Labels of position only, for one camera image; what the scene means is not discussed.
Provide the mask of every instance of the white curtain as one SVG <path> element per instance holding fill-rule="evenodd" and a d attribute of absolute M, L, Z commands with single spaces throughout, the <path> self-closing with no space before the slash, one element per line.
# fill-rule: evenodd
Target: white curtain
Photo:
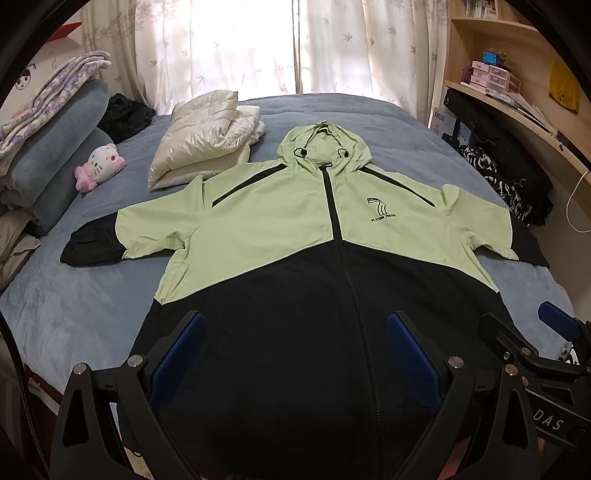
<path fill-rule="evenodd" d="M 339 92 L 426 122 L 443 87 L 447 1 L 140 0 L 135 48 L 158 113 L 213 89 Z"/>
<path fill-rule="evenodd" d="M 80 11 L 82 40 L 86 51 L 106 50 L 112 65 L 100 71 L 111 95 L 123 93 L 146 102 L 135 63 L 136 0 L 92 0 Z"/>
<path fill-rule="evenodd" d="M 149 106 L 215 89 L 239 99 L 296 93 L 291 0 L 167 0 L 138 4 L 136 50 Z"/>
<path fill-rule="evenodd" d="M 439 104 L 446 0 L 302 0 L 297 19 L 303 92 L 385 100 L 423 123 Z"/>

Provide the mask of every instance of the hooded jacket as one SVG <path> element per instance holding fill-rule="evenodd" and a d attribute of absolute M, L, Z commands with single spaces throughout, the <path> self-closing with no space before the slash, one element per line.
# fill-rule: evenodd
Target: hooded jacket
<path fill-rule="evenodd" d="M 497 368 L 481 315 L 511 317 L 474 250 L 547 265 L 508 209 L 371 164 L 357 135 L 290 131 L 277 160 L 93 220 L 61 260 L 90 266 L 174 250 L 132 353 L 188 310 L 203 346 L 158 415 L 196 471 L 265 479 L 386 479 L 431 419 L 386 336 L 403 310 L 445 355 Z"/>

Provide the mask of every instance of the drawstring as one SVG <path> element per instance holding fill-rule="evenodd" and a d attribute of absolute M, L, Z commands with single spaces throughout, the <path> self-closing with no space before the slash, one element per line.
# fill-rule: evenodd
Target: drawstring
<path fill-rule="evenodd" d="M 349 156 L 349 152 L 346 148 L 343 148 L 343 144 L 339 141 L 338 138 L 336 138 L 333 133 L 329 130 L 328 126 L 324 123 L 320 123 L 318 125 L 316 125 L 313 129 L 312 129 L 312 133 L 310 134 L 310 136 L 308 137 L 308 140 L 306 141 L 306 144 L 304 145 L 304 147 L 299 147 L 296 148 L 294 150 L 294 155 L 298 158 L 305 158 L 306 155 L 308 154 L 308 151 L 306 150 L 306 147 L 308 146 L 308 144 L 312 141 L 312 139 L 319 133 L 324 132 L 326 135 L 334 138 L 336 140 L 336 142 L 339 144 L 340 148 L 336 151 L 339 158 L 348 158 Z"/>
<path fill-rule="evenodd" d="M 349 156 L 349 152 L 346 148 L 340 148 L 336 152 L 337 152 L 339 158 L 343 158 L 343 157 L 348 158 L 348 156 Z M 298 158 L 305 158 L 307 154 L 308 154 L 308 151 L 302 147 L 296 148 L 294 150 L 294 155 Z"/>
<path fill-rule="evenodd" d="M 295 155 L 296 157 L 299 157 L 299 158 L 305 158 L 307 154 L 308 154 L 308 151 L 307 151 L 305 148 L 301 148 L 301 147 L 300 147 L 300 148 L 296 148 L 296 149 L 294 150 L 294 155 Z"/>

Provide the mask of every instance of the black zipper pocket trim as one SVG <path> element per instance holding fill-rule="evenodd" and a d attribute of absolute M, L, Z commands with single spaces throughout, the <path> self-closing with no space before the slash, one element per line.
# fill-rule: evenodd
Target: black zipper pocket trim
<path fill-rule="evenodd" d="M 263 179 L 267 178 L 269 175 L 273 175 L 274 173 L 281 171 L 284 168 L 287 168 L 287 165 L 282 163 L 280 165 L 277 165 L 276 167 L 271 167 L 266 170 L 260 171 L 259 173 L 254 174 L 249 179 L 246 179 L 241 184 L 235 186 L 232 190 L 224 193 L 221 197 L 215 199 L 212 202 L 212 208 L 215 207 L 222 200 L 227 199 L 231 194 L 236 193 L 238 190 L 242 190 L 244 187 L 248 187 L 249 185 L 252 185 L 253 183 L 258 182 L 259 180 L 263 180 Z"/>
<path fill-rule="evenodd" d="M 392 185 L 396 185 L 397 187 L 400 187 L 414 195 L 416 195 L 417 197 L 419 197 L 422 201 L 428 203 L 429 205 L 431 205 L 432 207 L 435 207 L 435 204 L 431 201 L 431 200 L 427 200 L 425 197 L 423 197 L 422 195 L 419 195 L 417 192 L 415 192 L 413 189 L 408 188 L 406 185 L 403 185 L 402 183 L 400 183 L 399 181 L 396 181 L 394 179 L 391 179 L 390 177 L 387 177 L 386 175 L 382 175 L 381 173 L 372 170 L 371 168 L 367 168 L 367 167 L 361 167 L 360 171 L 362 171 L 363 173 L 369 173 L 370 175 L 373 175 L 374 177 L 379 178 L 380 180 L 383 181 L 387 181 L 388 183 L 392 184 Z"/>

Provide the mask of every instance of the yellow item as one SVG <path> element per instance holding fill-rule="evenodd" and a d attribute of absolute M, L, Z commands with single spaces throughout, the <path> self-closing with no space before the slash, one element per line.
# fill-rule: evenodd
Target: yellow item
<path fill-rule="evenodd" d="M 581 92 L 579 83 L 569 68 L 560 60 L 554 62 L 550 74 L 550 97 L 576 115 L 579 114 Z"/>

